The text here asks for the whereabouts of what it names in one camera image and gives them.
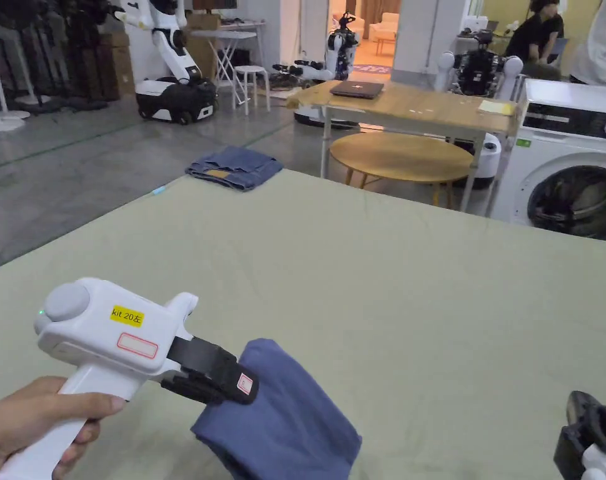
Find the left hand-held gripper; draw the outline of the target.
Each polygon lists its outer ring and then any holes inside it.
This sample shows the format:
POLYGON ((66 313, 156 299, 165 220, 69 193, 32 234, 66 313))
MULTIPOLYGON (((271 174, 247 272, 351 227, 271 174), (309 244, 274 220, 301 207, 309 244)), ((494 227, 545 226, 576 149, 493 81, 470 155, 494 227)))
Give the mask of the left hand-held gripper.
POLYGON ((205 405, 252 404, 258 376, 185 327, 198 303, 182 292, 167 304, 105 279, 82 278, 48 294, 35 318, 38 347, 76 368, 57 396, 100 393, 131 400, 147 381, 205 405), (169 359, 175 341, 175 361, 169 359))

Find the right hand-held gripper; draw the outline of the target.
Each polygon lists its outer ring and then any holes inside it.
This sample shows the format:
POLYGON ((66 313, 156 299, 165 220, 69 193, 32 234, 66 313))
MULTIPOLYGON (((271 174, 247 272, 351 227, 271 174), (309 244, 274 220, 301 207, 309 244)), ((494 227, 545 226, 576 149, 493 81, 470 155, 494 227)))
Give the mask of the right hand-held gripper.
POLYGON ((562 479, 606 479, 606 405, 572 391, 553 460, 562 479))

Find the person's left hand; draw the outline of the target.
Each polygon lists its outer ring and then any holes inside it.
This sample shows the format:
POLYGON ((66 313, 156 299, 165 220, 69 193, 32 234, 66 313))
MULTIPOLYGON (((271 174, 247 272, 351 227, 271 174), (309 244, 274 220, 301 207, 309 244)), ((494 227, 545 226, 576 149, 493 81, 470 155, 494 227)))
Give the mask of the person's left hand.
POLYGON ((57 423, 85 419, 53 471, 53 479, 63 479, 98 438, 101 420, 126 405, 126 400, 108 394, 62 395, 59 390, 66 380, 61 376, 39 377, 0 399, 0 470, 11 456, 38 441, 57 423))

